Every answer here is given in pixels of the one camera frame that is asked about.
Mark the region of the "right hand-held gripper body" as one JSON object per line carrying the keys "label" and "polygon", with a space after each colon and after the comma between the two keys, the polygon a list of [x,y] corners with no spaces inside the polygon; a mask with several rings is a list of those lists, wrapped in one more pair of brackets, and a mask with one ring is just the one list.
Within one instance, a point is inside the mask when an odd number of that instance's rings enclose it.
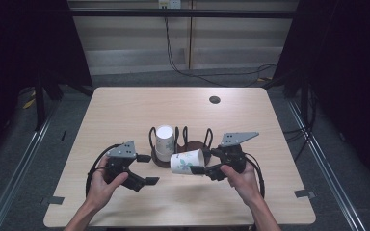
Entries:
{"label": "right hand-held gripper body", "polygon": [[224,133],[218,149],[221,152],[220,159],[223,165],[232,167],[238,173],[242,173],[246,168],[246,162],[250,162],[253,167],[259,169],[258,163],[253,163],[247,158],[247,153],[243,151],[241,144],[259,135],[258,132],[236,132]]}

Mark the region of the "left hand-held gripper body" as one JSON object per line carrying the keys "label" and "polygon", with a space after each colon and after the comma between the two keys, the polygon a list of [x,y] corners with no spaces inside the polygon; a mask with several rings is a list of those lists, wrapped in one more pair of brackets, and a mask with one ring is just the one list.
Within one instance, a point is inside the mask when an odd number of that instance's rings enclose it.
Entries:
{"label": "left hand-held gripper body", "polygon": [[130,171],[129,166],[137,159],[135,145],[133,141],[128,141],[112,147],[106,152],[108,157],[105,165],[104,180],[111,183],[118,175],[123,172],[128,173],[128,178],[133,179],[134,174]]}

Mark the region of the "stack of white paper cups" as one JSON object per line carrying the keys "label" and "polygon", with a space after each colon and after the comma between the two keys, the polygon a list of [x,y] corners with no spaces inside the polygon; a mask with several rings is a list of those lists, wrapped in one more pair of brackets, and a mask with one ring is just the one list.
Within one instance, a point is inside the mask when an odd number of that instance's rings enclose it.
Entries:
{"label": "stack of white paper cups", "polygon": [[174,153],[174,133],[170,125],[161,125],[156,129],[156,156],[162,162],[168,162]]}

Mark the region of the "floral paper cup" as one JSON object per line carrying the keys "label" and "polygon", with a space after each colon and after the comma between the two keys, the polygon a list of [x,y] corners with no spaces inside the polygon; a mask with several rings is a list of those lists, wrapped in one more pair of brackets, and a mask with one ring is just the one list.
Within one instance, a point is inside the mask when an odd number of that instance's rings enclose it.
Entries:
{"label": "floral paper cup", "polygon": [[205,165],[201,149],[171,155],[170,167],[174,174],[191,174],[191,167]]}

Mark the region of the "dark brown double cup holder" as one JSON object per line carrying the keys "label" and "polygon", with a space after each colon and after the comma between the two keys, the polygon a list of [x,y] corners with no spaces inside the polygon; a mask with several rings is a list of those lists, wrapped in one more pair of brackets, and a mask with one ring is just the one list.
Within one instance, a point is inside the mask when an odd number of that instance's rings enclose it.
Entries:
{"label": "dark brown double cup holder", "polygon": [[[156,129],[157,128],[152,127],[148,134],[149,144],[151,147],[151,157],[152,157],[153,162],[158,167],[168,168],[170,167],[170,161],[162,162],[156,156],[155,145],[156,145]],[[179,145],[177,143],[178,138],[179,138],[179,128],[178,127],[173,128],[173,133],[174,133],[174,153],[173,154],[197,150],[197,149],[209,150],[211,147],[212,140],[213,140],[213,132],[210,128],[208,128],[206,131],[204,142],[188,141],[188,127],[185,126],[182,130],[182,137],[184,140],[183,145]]]}

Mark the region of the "person's right hand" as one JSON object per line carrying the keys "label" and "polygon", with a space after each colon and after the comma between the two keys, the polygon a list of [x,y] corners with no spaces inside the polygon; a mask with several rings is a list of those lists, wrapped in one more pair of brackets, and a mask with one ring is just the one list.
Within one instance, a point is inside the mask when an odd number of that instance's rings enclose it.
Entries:
{"label": "person's right hand", "polygon": [[229,185],[238,192],[247,206],[253,208],[263,202],[263,197],[257,185],[254,167],[251,164],[246,164],[246,168],[242,173],[236,172],[228,165],[221,166],[221,171],[227,177]]}

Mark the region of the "person's left hand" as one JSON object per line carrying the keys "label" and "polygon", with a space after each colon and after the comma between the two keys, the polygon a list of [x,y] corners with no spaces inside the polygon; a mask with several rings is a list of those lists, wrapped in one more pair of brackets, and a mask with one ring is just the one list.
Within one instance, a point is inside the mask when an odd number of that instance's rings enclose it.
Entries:
{"label": "person's left hand", "polygon": [[93,211],[101,210],[111,199],[115,189],[119,187],[128,178],[128,173],[119,174],[111,183],[106,183],[104,180],[105,166],[108,162],[108,157],[103,157],[97,168],[92,174],[91,186],[86,198],[86,202]]}

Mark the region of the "grey floor tape piece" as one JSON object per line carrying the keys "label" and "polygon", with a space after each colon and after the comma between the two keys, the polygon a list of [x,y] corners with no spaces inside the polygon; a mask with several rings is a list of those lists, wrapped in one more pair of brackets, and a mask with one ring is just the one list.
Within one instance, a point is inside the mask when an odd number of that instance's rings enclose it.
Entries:
{"label": "grey floor tape piece", "polygon": [[56,205],[62,205],[64,202],[64,198],[60,196],[49,196],[44,197],[41,201],[41,205],[50,205],[50,204],[56,204]]}
{"label": "grey floor tape piece", "polygon": [[307,197],[308,199],[312,199],[316,196],[316,194],[310,190],[298,190],[294,191],[294,194],[297,198]]}

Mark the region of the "black metal stand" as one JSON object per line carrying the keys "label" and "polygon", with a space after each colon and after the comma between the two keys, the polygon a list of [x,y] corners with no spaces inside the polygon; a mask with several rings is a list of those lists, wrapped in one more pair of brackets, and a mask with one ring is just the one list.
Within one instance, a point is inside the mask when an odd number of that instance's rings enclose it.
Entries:
{"label": "black metal stand", "polygon": [[87,96],[93,95],[93,90],[89,90],[82,85],[63,77],[60,74],[49,74],[41,73],[35,80],[35,100],[36,100],[36,109],[37,109],[37,125],[36,131],[38,131],[46,121],[45,106],[44,106],[44,93],[51,100],[60,101],[63,98],[63,91],[60,88],[60,84],[65,84],[69,87],[72,87],[74,90],[77,90]]}
{"label": "black metal stand", "polygon": [[287,99],[293,99],[297,95],[300,97],[300,114],[305,128],[311,124],[308,116],[309,108],[309,83],[306,74],[299,70],[293,70],[279,77],[273,78],[269,83],[262,86],[262,89],[269,90],[276,86],[283,86],[283,95]]}

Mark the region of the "black horizontal bar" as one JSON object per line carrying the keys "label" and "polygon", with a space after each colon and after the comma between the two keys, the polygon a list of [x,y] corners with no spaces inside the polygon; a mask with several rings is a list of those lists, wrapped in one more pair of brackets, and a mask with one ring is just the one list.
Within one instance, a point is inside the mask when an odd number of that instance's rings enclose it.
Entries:
{"label": "black horizontal bar", "polygon": [[133,17],[226,17],[226,18],[294,18],[288,11],[220,11],[220,10],[161,10],[161,9],[83,9],[70,10],[73,16],[133,16]]}

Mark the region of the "black curtain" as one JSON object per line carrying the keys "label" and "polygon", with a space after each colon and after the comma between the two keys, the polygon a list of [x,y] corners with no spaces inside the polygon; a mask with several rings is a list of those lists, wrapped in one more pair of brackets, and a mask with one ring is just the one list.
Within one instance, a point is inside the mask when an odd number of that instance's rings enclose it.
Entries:
{"label": "black curtain", "polygon": [[370,0],[299,0],[274,78],[296,94],[307,79],[370,170]]}
{"label": "black curtain", "polygon": [[21,90],[89,86],[92,78],[67,0],[0,0],[0,138]]}

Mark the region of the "metal floor rail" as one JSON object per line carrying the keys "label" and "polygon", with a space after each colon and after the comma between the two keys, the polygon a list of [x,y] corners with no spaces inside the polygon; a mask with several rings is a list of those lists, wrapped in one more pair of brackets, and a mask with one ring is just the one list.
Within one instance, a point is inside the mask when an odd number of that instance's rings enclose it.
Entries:
{"label": "metal floor rail", "polygon": [[347,220],[352,231],[366,231],[361,218],[352,203],[349,196],[344,191],[341,183],[336,177],[335,172],[333,171],[330,163],[325,156],[323,149],[321,148],[319,142],[316,140],[313,133],[304,127],[302,120],[299,118],[300,109],[296,102],[289,101],[289,108],[292,112],[293,117],[295,118],[299,128],[304,132],[304,138],[306,140],[307,146],[311,150],[311,153],[319,166],[327,184],[330,187],[331,193],[333,194],[335,201],[337,202],[344,218]]}
{"label": "metal floor rail", "polygon": [[9,183],[7,184],[5,190],[0,196],[0,227],[6,217],[9,209],[13,204],[13,200],[19,191],[19,188],[25,178],[25,175],[33,162],[37,151],[46,135],[46,132],[52,121],[52,117],[58,111],[60,101],[55,101],[51,106],[47,117],[44,119],[42,126],[39,130],[35,131],[33,137],[31,138],[23,156],[18,163]]}

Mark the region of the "beige vertical wall post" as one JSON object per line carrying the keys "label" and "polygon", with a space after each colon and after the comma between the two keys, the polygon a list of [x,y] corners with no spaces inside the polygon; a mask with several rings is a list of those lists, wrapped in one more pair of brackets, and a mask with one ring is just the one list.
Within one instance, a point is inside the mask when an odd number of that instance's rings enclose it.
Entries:
{"label": "beige vertical wall post", "polygon": [[[188,0],[188,9],[194,9],[194,0]],[[185,61],[187,69],[190,70],[193,68],[193,32],[194,32],[194,19],[190,16],[187,19],[187,46],[185,53]]]}

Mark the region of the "white wall socket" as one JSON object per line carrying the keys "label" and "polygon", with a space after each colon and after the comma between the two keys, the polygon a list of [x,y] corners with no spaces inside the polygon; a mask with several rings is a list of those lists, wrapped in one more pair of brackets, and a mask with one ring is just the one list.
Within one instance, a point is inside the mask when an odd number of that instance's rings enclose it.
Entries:
{"label": "white wall socket", "polygon": [[180,9],[181,0],[158,0],[159,9]]}

